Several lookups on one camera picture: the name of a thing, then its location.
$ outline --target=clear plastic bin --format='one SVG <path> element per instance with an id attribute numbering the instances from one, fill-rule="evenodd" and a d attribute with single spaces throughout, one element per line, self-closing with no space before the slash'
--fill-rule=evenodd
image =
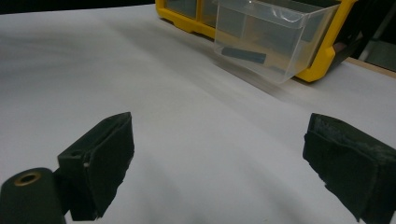
<path id="1" fill-rule="evenodd" d="M 195 19 L 197 0 L 165 0 L 165 7 L 184 16 Z"/>
<path id="2" fill-rule="evenodd" d="M 215 52 L 281 83 L 312 63 L 338 8 L 290 0 L 219 0 Z"/>

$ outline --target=yellow storage rack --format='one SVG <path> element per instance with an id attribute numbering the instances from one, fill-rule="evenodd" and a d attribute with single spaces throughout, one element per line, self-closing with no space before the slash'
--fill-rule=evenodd
<path id="1" fill-rule="evenodd" d="M 166 7 L 166 0 L 155 0 L 158 15 L 161 18 L 171 21 L 177 28 L 188 33 L 197 33 L 215 38 L 215 28 L 204 24 L 203 22 L 203 5 L 205 0 L 196 0 L 196 11 L 194 17 L 189 17 L 177 13 Z M 335 56 L 333 48 L 334 41 L 338 36 L 349 11 L 357 0 L 341 0 L 334 18 L 329 26 L 326 35 L 318 49 L 318 53 L 311 66 L 296 76 L 304 81 L 312 82 L 324 77 L 332 64 Z"/>

